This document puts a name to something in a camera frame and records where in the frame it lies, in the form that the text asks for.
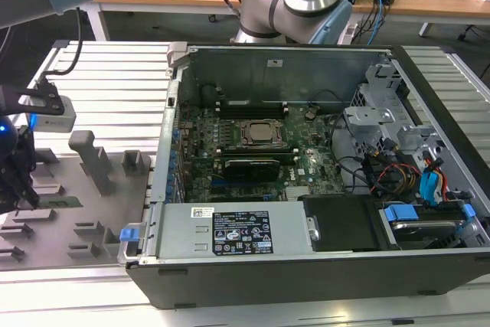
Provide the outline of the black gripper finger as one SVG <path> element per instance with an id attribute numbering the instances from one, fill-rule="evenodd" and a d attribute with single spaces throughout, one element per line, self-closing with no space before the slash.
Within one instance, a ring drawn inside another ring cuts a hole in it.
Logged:
<path id="1" fill-rule="evenodd" d="M 31 178 L 31 173 L 36 169 L 36 153 L 34 135 L 29 126 L 21 126 L 18 129 L 15 161 L 19 170 L 19 194 L 32 209 L 37 209 L 40 198 L 33 189 L 33 179 Z"/>

